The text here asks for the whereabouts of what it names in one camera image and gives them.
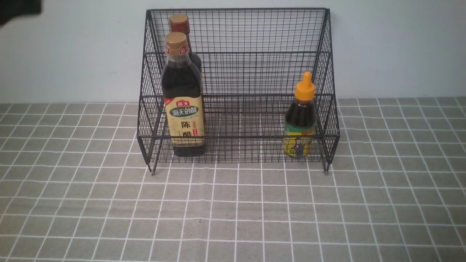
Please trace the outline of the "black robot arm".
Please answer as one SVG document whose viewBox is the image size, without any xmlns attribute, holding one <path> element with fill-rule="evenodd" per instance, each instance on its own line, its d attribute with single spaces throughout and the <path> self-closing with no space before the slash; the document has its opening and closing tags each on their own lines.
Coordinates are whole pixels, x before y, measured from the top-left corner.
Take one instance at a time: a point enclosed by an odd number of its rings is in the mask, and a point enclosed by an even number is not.
<svg viewBox="0 0 466 262">
<path fill-rule="evenodd" d="M 1 0 L 0 26 L 3 27 L 10 20 L 40 15 L 42 13 L 42 0 Z"/>
</svg>

